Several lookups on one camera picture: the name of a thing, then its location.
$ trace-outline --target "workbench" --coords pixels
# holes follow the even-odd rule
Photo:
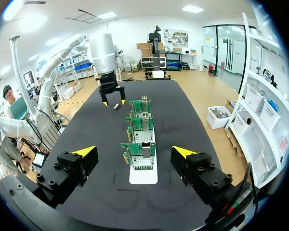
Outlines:
[[[171,80],[133,81],[125,86],[126,102],[118,92],[102,103],[98,89],[89,97],[68,124],[47,158],[43,170],[53,167],[57,155],[96,145],[99,163],[83,187],[77,187],[63,205],[63,214],[91,224],[121,229],[162,229],[190,231],[205,224],[211,208],[192,187],[185,187],[170,163],[173,145],[191,151],[204,151],[220,167],[214,147],[193,106],[177,82]],[[120,143],[126,133],[131,106],[129,100],[147,95],[157,144],[158,183],[132,185],[130,166],[123,158]]]
[[[196,65],[196,54],[187,54],[187,53],[178,53],[178,52],[171,52],[171,53],[167,53],[166,54],[166,62],[167,61],[176,61],[176,60],[173,60],[173,59],[168,59],[168,55],[178,55],[179,56],[179,62],[180,63],[182,63],[182,61],[183,61],[183,56],[185,55],[185,56],[189,56],[189,57],[192,57],[192,62],[191,62],[191,64],[194,64],[194,65]],[[166,67],[167,67],[167,70],[169,70],[169,71],[181,71],[181,68],[171,68],[171,67],[169,67],[169,66],[167,66],[166,65]]]

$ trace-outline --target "laptop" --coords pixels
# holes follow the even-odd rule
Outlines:
[[[14,119],[23,119],[27,112],[27,105],[23,97],[20,97],[10,106],[10,111]]]

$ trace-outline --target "ceiling light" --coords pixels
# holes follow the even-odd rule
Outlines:
[[[186,5],[183,7],[182,10],[187,11],[187,12],[191,12],[191,13],[199,13],[199,12],[203,11],[202,8],[197,7],[197,6],[193,6],[193,5]]]
[[[11,65],[5,66],[4,68],[1,69],[0,74],[3,76],[6,73],[8,73],[8,71],[11,69]]]
[[[116,14],[113,12],[108,12],[108,13],[101,14],[98,17],[101,19],[107,19],[107,18],[116,17]]]
[[[23,7],[24,0],[14,0],[8,5],[3,13],[4,20],[11,20],[17,15],[20,9]]]
[[[47,41],[47,46],[56,45],[58,42],[60,42],[60,38],[52,38],[51,40]]]
[[[42,27],[47,21],[47,17],[42,15],[34,15],[21,21],[21,32],[28,33],[36,31]]]
[[[237,27],[237,26],[232,26],[231,28],[237,32],[244,32],[244,30],[242,30],[240,27]]]
[[[38,55],[36,54],[36,55],[33,55],[33,56],[31,56],[29,59],[28,59],[28,61],[32,61],[32,60],[34,60],[34,59],[36,59],[36,57],[37,57]]]

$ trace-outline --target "circuit board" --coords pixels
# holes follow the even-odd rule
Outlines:
[[[142,100],[130,101],[130,105],[132,107],[130,113],[132,113],[132,116],[134,117],[140,116],[142,113],[148,113],[148,115],[151,115],[151,100],[148,100],[147,96],[143,96]]]
[[[152,170],[156,143],[122,143],[125,148],[124,159],[127,164],[131,164],[135,170]]]
[[[142,142],[153,142],[153,131],[135,131],[133,132],[131,127],[127,127],[127,136],[129,142],[142,143]]]
[[[152,131],[154,125],[153,116],[126,117],[126,122],[131,123],[131,129],[136,131]]]

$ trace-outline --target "green circuit board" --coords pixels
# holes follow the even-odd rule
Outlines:
[[[135,117],[134,110],[130,110],[130,117]]]
[[[121,147],[126,149],[123,155],[126,163],[135,170],[153,169],[156,143],[122,143]]]
[[[131,113],[134,114],[143,112],[151,113],[152,110],[151,100],[148,100],[146,96],[143,96],[142,100],[130,101],[130,105],[132,107]]]
[[[126,117],[126,122],[131,123],[133,131],[148,131],[153,129],[154,119],[153,116],[143,116],[143,117]]]

